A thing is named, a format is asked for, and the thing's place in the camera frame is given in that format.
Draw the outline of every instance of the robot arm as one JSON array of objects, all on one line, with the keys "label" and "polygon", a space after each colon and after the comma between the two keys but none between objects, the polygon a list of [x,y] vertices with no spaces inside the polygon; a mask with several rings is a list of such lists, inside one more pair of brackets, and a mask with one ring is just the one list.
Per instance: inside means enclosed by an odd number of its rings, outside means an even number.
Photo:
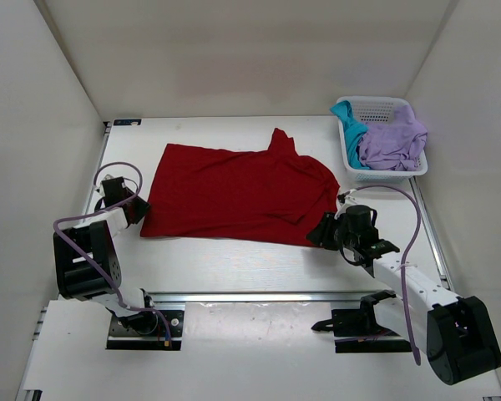
[{"label": "robot arm", "polygon": [[[412,336],[428,357],[433,371],[447,384],[501,366],[501,352],[488,310],[476,297],[463,298],[426,277],[417,266],[406,264],[402,281],[402,254],[391,242],[380,239],[375,227],[377,212],[339,196],[338,212],[326,213],[308,240],[339,251],[352,265],[361,266],[392,291],[364,297],[353,312],[371,334],[387,328],[403,338],[408,334],[403,303],[406,288]],[[344,248],[354,260],[345,257]]]},{"label": "robot arm", "polygon": [[[106,207],[116,205],[133,192],[122,177],[106,177],[102,181],[102,195]],[[140,288],[128,287],[121,282],[120,264],[112,238],[130,224],[137,224],[146,214],[149,204],[136,196],[130,203],[86,219],[63,233],[91,256],[111,277],[119,289],[122,302],[115,290],[95,269],[57,233],[54,233],[54,256],[59,293],[66,299],[92,301],[104,305],[126,328],[139,334],[153,332],[159,325],[152,312],[133,309],[152,308],[149,294]]]}]

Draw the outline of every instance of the white tabletop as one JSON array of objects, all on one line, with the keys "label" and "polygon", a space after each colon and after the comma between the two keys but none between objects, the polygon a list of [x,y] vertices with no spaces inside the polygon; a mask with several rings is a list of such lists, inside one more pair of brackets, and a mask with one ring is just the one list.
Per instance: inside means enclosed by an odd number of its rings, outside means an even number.
[{"label": "white tabletop", "polygon": [[[342,188],[353,187],[342,167],[337,119],[332,116],[143,119],[141,125],[111,129],[103,164],[128,161],[140,168],[144,177],[141,196],[148,199],[167,144],[264,150],[275,127],[295,139],[300,155],[313,156],[326,165]],[[111,167],[107,172],[135,178],[127,167]],[[402,188],[411,191],[408,182]],[[94,194],[91,210],[98,197]],[[410,202],[386,190],[361,191],[357,200],[378,210],[381,237],[404,249],[416,222]],[[144,239],[139,230],[140,224],[131,226],[114,243],[123,279],[149,292],[358,292],[384,288],[361,268],[347,265],[337,252],[253,241]],[[439,279],[424,230],[408,259],[432,279]]]},{"label": "white tabletop", "polygon": [[41,401],[481,400],[495,372],[448,386],[423,356],[335,354],[328,303],[188,303],[179,352],[104,349],[110,314],[92,302],[50,302],[23,388]]}]

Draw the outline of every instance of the red t-shirt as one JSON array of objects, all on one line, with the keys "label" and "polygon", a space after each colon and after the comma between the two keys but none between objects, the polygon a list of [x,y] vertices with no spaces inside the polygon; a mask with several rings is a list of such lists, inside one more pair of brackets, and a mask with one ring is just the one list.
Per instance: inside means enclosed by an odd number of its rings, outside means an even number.
[{"label": "red t-shirt", "polygon": [[336,209],[334,175],[275,129],[268,150],[232,152],[168,144],[149,194],[141,236],[235,238],[312,246]]}]

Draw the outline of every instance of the lavender cloth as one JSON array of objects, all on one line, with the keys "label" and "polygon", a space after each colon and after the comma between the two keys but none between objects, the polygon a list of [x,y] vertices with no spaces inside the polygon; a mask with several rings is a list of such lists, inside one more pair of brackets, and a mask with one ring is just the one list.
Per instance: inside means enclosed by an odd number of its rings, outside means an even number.
[{"label": "lavender cloth", "polygon": [[366,123],[367,132],[358,144],[360,161],[373,170],[415,171],[427,142],[427,129],[408,105],[394,113],[391,124]]}]

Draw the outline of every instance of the white laundry basket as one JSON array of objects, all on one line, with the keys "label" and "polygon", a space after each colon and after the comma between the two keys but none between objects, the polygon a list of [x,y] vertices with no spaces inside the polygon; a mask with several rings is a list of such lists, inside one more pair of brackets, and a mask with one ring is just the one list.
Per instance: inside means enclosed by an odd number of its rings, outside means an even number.
[{"label": "white laundry basket", "polygon": [[[394,117],[394,110],[397,107],[407,105],[408,102],[399,98],[386,98],[377,96],[343,96],[337,100],[342,102],[348,100],[351,103],[354,118],[363,123],[391,123]],[[422,151],[417,159],[417,171],[388,171],[388,170],[357,170],[349,165],[347,158],[347,147],[345,145],[345,134],[343,125],[340,125],[340,139],[342,141],[343,164],[347,170],[347,177],[354,181],[387,181],[398,182],[408,180],[415,175],[423,175],[427,172],[427,158],[425,151]]]}]

